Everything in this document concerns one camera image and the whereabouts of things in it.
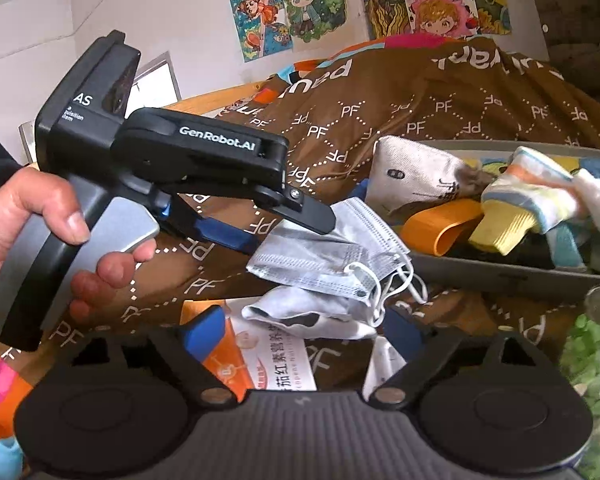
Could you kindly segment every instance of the hand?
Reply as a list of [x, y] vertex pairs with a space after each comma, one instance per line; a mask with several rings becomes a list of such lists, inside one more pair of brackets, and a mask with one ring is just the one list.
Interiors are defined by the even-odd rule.
[[[0, 188], [0, 268], [31, 213], [41, 214], [49, 229], [68, 244], [79, 245], [89, 239], [89, 228], [71, 185], [58, 176], [23, 168]], [[96, 274], [77, 272], [71, 282], [75, 299], [70, 312], [74, 319], [84, 321], [93, 308], [110, 303], [115, 289], [131, 282], [136, 262], [150, 260], [154, 252], [155, 240], [150, 240], [133, 254], [106, 254], [98, 262]]]

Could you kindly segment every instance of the white ear loop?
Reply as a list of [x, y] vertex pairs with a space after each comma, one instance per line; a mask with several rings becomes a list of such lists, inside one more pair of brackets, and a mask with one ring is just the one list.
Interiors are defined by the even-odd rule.
[[[370, 276], [370, 278], [373, 280], [375, 286], [373, 287], [372, 297], [370, 298], [371, 305], [369, 306], [369, 316], [367, 317], [367, 323], [369, 324], [369, 326], [376, 328], [379, 325], [381, 325], [386, 314], [386, 309], [384, 307], [385, 301], [392, 296], [396, 296], [397, 294], [404, 292], [405, 290], [408, 290], [413, 296], [413, 299], [416, 300], [419, 304], [425, 304], [429, 300], [429, 292], [427, 291], [427, 286], [422, 281], [422, 279], [415, 273], [410, 258], [406, 258], [406, 263], [404, 263], [403, 267], [406, 267], [408, 269], [408, 275], [404, 273], [402, 267], [399, 267], [396, 270], [395, 274], [393, 274], [389, 278], [386, 285], [384, 285], [384, 288], [382, 288], [382, 283], [380, 283], [380, 280], [378, 279], [376, 274], [371, 269], [369, 269], [369, 267], [365, 266], [365, 264], [362, 264], [360, 262], [352, 262], [351, 264], [348, 264], [345, 267], [344, 272], [346, 272], [347, 274], [352, 273], [354, 269], [360, 269], [362, 272], [365, 272], [368, 276]], [[398, 286], [398, 288], [396, 288], [395, 290], [390, 290], [391, 285], [393, 284], [393, 280], [396, 276], [402, 278], [403, 283], [400, 286]], [[413, 286], [413, 278], [415, 278], [420, 283], [422, 291], [421, 294]]]

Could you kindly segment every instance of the gray storage tray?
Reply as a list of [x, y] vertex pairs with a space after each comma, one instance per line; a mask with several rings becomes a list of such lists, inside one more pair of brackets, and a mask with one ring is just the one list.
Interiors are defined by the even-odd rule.
[[[539, 142], [427, 140], [423, 143], [451, 152], [513, 153], [519, 146], [527, 146], [547, 155], [600, 158], [600, 150], [593, 148]], [[600, 285], [599, 274], [533, 269], [419, 253], [413, 253], [413, 267], [425, 283], [561, 303], [580, 303], [591, 288]]]

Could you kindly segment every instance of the gray ribbed surface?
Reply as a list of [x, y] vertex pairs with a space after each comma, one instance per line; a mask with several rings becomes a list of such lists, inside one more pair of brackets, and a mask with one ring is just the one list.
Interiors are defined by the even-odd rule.
[[[253, 392], [232, 412], [204, 416], [170, 459], [125, 480], [486, 478], [433, 452], [406, 416], [374, 410], [353, 392]], [[542, 478], [580, 477], [564, 470]]]

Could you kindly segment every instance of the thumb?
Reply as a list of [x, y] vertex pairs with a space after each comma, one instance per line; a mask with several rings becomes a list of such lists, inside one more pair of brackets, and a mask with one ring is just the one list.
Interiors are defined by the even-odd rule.
[[23, 168], [0, 188], [0, 265], [31, 213], [41, 214], [66, 243], [77, 245], [89, 239], [72, 186], [58, 176]]

